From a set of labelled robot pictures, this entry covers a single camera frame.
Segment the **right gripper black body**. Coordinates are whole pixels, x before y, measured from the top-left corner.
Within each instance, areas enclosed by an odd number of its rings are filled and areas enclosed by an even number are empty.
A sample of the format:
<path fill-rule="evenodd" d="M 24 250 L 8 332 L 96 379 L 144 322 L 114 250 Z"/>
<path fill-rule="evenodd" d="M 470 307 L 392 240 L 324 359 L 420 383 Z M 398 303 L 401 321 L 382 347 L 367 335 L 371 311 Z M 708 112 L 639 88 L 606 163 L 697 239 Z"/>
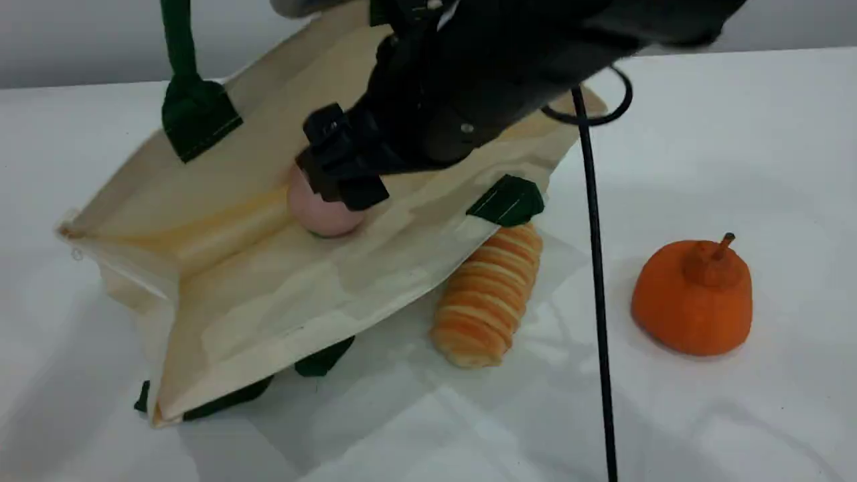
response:
<path fill-rule="evenodd" d="M 506 25 L 411 25 L 379 47 L 360 100 L 370 173 L 449 167 L 511 123 Z"/>

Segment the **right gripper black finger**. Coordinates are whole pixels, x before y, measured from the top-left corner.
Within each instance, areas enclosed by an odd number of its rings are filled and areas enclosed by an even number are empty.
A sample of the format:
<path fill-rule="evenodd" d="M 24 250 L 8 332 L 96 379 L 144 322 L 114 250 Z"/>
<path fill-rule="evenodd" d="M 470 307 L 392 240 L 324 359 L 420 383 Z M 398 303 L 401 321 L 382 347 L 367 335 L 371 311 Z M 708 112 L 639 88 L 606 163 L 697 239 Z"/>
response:
<path fill-rule="evenodd" d="M 358 114 L 346 112 L 338 103 L 328 104 L 307 116 L 303 132 L 308 147 L 303 161 L 364 163 L 367 155 L 367 130 Z"/>
<path fill-rule="evenodd" d="M 312 145 L 296 162 L 312 192 L 325 202 L 341 202 L 361 212 L 390 197 L 382 175 L 390 165 L 391 149 L 384 144 L 368 149 L 351 143 Z"/>

